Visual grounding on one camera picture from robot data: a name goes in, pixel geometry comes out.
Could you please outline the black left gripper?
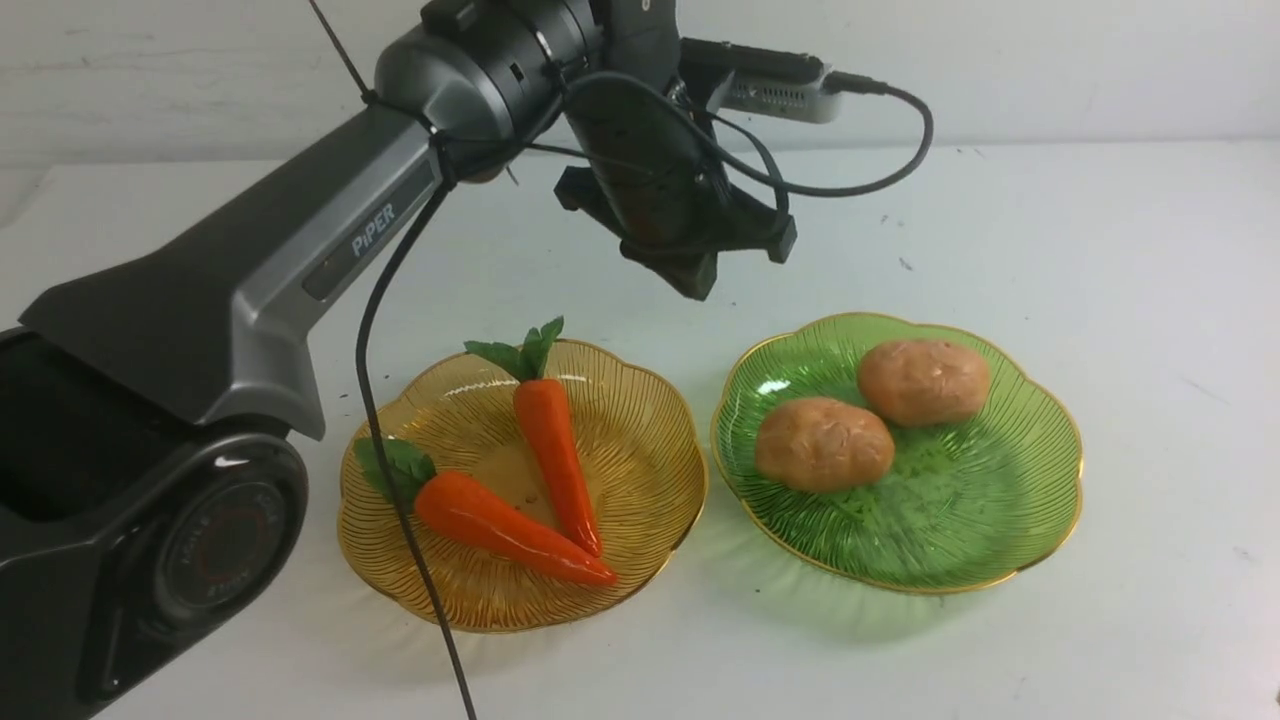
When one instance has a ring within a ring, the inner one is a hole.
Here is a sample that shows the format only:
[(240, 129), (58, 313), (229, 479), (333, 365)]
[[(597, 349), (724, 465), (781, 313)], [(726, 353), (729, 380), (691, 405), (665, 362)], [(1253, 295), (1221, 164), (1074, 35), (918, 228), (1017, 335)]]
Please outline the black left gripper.
[(768, 206), (733, 186), (698, 108), (602, 70), (568, 85), (563, 110), (589, 165), (566, 169), (556, 199), (609, 231), (625, 258), (682, 297), (708, 300), (722, 252), (788, 260), (797, 231), (786, 193)]

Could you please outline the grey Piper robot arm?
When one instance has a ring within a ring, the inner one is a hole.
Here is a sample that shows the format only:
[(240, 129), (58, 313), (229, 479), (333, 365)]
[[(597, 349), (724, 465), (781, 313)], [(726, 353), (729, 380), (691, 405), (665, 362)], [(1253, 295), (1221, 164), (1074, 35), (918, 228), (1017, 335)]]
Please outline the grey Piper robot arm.
[(308, 501), (307, 337), (401, 232), (566, 117), (556, 196), (704, 300), (783, 263), (791, 215), (727, 179), (698, 111), (814, 56), (682, 38), (672, 1), (430, 1), (365, 108), (173, 241), (45, 290), (3, 333), (3, 716), (88, 719), (252, 602)]

